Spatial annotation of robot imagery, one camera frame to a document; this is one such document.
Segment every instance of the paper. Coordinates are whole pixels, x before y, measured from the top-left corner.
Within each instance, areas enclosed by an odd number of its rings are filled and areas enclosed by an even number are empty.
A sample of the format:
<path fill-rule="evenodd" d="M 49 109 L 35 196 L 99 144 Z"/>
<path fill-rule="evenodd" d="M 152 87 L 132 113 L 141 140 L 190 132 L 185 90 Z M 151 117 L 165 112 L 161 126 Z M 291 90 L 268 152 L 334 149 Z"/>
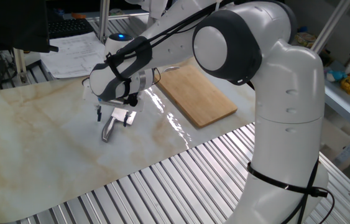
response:
<path fill-rule="evenodd" d="M 104 60 L 104 45 L 94 32 L 53 39 L 50 45 L 58 47 L 59 51 L 40 56 L 55 78 L 90 75 L 94 66 Z"/>

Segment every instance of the black cable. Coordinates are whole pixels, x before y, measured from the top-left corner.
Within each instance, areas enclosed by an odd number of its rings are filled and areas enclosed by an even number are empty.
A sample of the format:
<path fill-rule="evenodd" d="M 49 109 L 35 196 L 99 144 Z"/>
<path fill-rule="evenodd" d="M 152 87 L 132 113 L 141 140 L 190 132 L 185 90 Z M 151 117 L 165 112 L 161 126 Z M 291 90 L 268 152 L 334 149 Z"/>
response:
<path fill-rule="evenodd" d="M 222 3 L 220 4 L 221 6 L 224 6 L 226 4 L 229 4 L 230 2 L 233 2 L 234 0 L 223 0 Z M 163 38 L 161 38 L 160 40 L 158 40 L 156 43 L 154 43 L 153 45 L 151 45 L 151 48 L 161 44 L 164 40 L 168 39 L 170 36 L 172 36 L 173 34 L 176 34 L 176 33 L 181 33 L 181 32 L 186 32 L 188 30 L 183 30 L 183 31 L 180 31 L 182 28 L 190 25 L 191 23 L 197 21 L 198 19 L 201 19 L 203 16 L 208 16 L 210 15 L 214 10 L 215 10 L 215 7 L 216 7 L 216 3 L 194 13 L 193 15 L 187 17 L 186 19 L 178 22 L 177 24 L 175 24 L 174 26 L 171 26 L 169 27 L 168 29 L 162 31 L 161 33 L 157 34 L 156 36 L 148 39 L 147 41 L 148 42 L 152 42 L 156 39 L 158 39 L 159 37 L 163 36 Z M 131 50 L 128 50 L 127 52 L 134 52 L 136 48 L 140 47 L 142 43 L 140 43 L 139 45 L 135 46 L 133 49 Z M 129 53 L 126 53 L 126 52 L 120 52 L 120 55 L 123 54 L 123 56 L 129 54 Z M 133 58 L 135 57 L 136 54 L 132 54 L 132 55 L 129 55 L 129 56 L 126 56 L 124 57 L 124 60 L 126 59 L 130 59 L 130 58 Z"/>
<path fill-rule="evenodd" d="M 13 75 L 12 75 L 11 77 L 3 79 L 3 80 L 1 81 L 1 83 L 6 83 L 6 82 L 12 80 L 14 77 L 16 77 L 16 75 L 17 75 L 17 71 L 14 71 L 14 72 L 13 72 Z"/>
<path fill-rule="evenodd" d="M 313 168 L 313 172 L 311 172 L 311 177 L 309 179 L 309 182 L 307 183 L 308 189 L 311 188 L 314 184 L 314 180 L 316 179 L 317 169 L 318 169 L 318 160 Z M 304 214 L 305 209 L 306 209 L 308 197 L 309 197 L 309 195 L 305 194 L 302 198 L 302 206 L 300 207 L 300 213 L 299 213 L 299 218 L 298 218 L 298 222 L 297 222 L 298 224 L 302 224 L 303 214 Z"/>
<path fill-rule="evenodd" d="M 335 207 L 335 197 L 334 195 L 327 189 L 325 188 L 322 188 L 322 187 L 316 187 L 317 189 L 320 189 L 320 190 L 324 190 L 325 192 L 327 192 L 331 198 L 332 198 L 332 205 L 331 205 L 331 208 L 329 209 L 328 213 L 326 214 L 326 216 L 322 219 L 322 221 L 319 223 L 319 224 L 322 224 L 324 223 L 324 221 L 329 217 L 329 215 L 331 214 L 332 210 L 334 209 Z"/>
<path fill-rule="evenodd" d="M 153 73 L 154 73 L 154 70 L 157 70 L 158 74 L 160 75 L 160 79 L 158 81 L 156 81 L 155 83 L 153 83 L 152 85 L 155 85 L 155 84 L 157 84 L 158 82 L 161 81 L 161 73 L 160 73 L 160 71 L 158 70 L 158 68 L 153 68 L 153 71 L 152 71 Z"/>

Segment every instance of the robotic arm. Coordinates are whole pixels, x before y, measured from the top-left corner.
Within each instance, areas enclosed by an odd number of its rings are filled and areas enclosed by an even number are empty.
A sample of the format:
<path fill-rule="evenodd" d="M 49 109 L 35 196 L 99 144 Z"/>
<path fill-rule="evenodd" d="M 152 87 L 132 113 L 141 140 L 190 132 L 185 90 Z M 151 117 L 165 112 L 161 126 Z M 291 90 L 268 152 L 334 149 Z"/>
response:
<path fill-rule="evenodd" d="M 320 58 L 288 43 L 296 20 L 275 1 L 177 1 L 134 40 L 112 37 L 107 60 L 90 75 L 103 101 L 149 88 L 151 68 L 195 56 L 208 74 L 256 89 L 256 138 L 242 197 L 227 223 L 301 223 L 326 187 L 318 163 L 325 92 Z"/>

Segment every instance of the table surface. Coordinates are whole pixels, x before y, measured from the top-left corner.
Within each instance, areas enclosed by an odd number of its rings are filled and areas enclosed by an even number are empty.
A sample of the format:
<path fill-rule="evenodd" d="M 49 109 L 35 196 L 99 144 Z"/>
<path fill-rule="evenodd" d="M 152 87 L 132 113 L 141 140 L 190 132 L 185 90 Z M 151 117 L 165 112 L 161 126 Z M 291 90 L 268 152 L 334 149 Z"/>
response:
<path fill-rule="evenodd" d="M 190 59 L 183 64 L 194 64 Z M 238 107 L 196 129 L 157 89 L 144 93 L 144 111 L 132 126 L 116 126 L 109 143 L 82 100 L 81 78 L 0 90 L 0 223 L 56 206 L 195 147 L 254 120 L 255 93 L 204 73 Z"/>

